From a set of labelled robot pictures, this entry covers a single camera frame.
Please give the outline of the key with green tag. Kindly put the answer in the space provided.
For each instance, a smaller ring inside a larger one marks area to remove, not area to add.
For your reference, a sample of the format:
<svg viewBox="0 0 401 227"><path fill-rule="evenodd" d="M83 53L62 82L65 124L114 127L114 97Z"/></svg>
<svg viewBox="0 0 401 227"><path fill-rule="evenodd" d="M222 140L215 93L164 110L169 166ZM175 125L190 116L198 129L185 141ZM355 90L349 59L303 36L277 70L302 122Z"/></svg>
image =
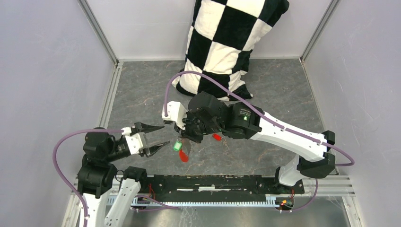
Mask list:
<svg viewBox="0 0 401 227"><path fill-rule="evenodd" d="M180 151L182 149L182 143L180 141L176 141L173 145L173 150L174 151Z"/></svg>

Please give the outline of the metal key holder red handle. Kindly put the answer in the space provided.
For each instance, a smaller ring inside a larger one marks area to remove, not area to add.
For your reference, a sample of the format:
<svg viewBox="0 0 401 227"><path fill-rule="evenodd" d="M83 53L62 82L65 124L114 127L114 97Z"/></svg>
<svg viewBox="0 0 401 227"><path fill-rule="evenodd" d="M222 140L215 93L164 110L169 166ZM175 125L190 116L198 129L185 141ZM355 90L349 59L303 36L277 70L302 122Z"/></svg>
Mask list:
<svg viewBox="0 0 401 227"><path fill-rule="evenodd" d="M181 148L178 151L178 156L180 160L184 163L189 162L189 157L193 151L193 142L188 138L178 137L177 142L181 143Z"/></svg>

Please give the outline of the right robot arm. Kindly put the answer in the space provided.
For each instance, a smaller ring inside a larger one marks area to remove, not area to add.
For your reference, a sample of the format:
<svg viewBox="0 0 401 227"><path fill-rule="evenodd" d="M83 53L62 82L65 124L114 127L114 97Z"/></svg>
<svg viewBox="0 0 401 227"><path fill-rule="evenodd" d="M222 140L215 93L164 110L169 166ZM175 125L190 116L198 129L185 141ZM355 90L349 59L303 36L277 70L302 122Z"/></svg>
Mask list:
<svg viewBox="0 0 401 227"><path fill-rule="evenodd" d="M276 170L273 187L279 193L287 192L302 178L323 179L335 169L335 156L324 146L335 143L334 132L305 131L251 104L226 105L201 92L187 107L175 101L165 104L162 117L175 123L181 138L196 143L201 143L205 135L221 132L232 139L263 141L294 152L296 156Z"/></svg>

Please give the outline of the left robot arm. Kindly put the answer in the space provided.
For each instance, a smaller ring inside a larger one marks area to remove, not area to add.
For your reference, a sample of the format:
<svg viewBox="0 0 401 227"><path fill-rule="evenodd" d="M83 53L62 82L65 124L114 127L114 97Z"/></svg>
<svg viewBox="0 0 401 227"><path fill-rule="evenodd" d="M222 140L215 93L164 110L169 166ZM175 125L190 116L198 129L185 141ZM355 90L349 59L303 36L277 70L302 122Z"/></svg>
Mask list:
<svg viewBox="0 0 401 227"><path fill-rule="evenodd" d="M78 192L86 202L81 205L81 227L122 226L134 197L148 188L148 175L144 168L126 168L120 179L117 198L106 213L107 200L118 172L112 162L131 155L153 156L169 142L149 145L145 135L162 128L162 125L136 122L132 127L121 129L119 139L114 136L115 130L102 127L93 128L86 133L83 146L85 154L78 172Z"/></svg>

